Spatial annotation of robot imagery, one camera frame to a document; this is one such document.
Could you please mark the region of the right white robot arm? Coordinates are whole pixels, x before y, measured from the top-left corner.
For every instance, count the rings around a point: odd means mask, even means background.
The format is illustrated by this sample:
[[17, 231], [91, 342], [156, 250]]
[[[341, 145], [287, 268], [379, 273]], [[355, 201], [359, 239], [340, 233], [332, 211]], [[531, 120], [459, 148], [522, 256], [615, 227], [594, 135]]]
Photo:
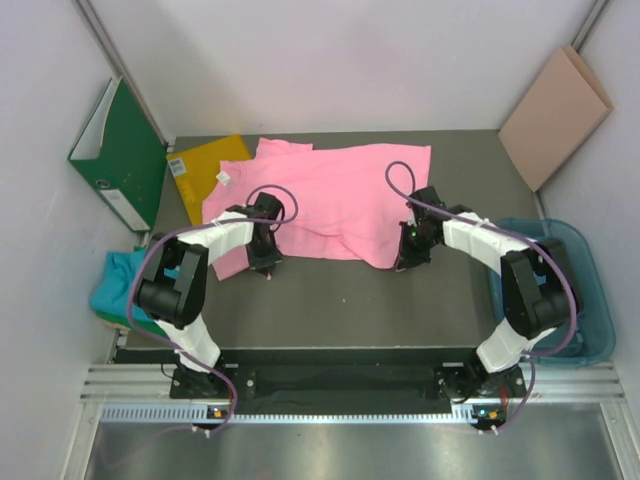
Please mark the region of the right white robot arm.
[[534, 241], [500, 229], [462, 205], [447, 208], [433, 187], [406, 199], [412, 213], [401, 224], [398, 270], [430, 262], [431, 250], [442, 245], [500, 277], [504, 318], [465, 362], [474, 393], [492, 394], [502, 385], [504, 371], [559, 328], [567, 328], [563, 342], [570, 341], [582, 298], [562, 241]]

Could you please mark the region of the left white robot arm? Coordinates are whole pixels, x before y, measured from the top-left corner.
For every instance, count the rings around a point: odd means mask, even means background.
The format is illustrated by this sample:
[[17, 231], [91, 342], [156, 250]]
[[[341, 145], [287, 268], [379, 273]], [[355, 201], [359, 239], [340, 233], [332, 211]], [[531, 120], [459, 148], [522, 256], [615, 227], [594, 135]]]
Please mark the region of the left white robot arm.
[[225, 370], [216, 366], [221, 350], [202, 316], [208, 269], [242, 247], [249, 268], [271, 276], [282, 260], [275, 226], [284, 222], [283, 203], [260, 192], [252, 204], [231, 206], [208, 224], [156, 237], [144, 258], [132, 303], [167, 335], [180, 365], [193, 371], [192, 384], [205, 396], [220, 394], [227, 382]]

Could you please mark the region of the pink t shirt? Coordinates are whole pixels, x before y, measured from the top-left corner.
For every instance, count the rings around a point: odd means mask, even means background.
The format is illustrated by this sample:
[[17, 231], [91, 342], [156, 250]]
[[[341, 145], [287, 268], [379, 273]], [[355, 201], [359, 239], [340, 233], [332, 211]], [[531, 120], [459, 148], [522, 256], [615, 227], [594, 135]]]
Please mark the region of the pink t shirt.
[[298, 213], [275, 234], [283, 255], [362, 260], [392, 269], [401, 225], [410, 217], [401, 196], [427, 185], [431, 153], [428, 146], [386, 143], [316, 150], [261, 138], [254, 159], [221, 162], [218, 183], [202, 203], [202, 218], [209, 222], [247, 203], [262, 187], [287, 213]]

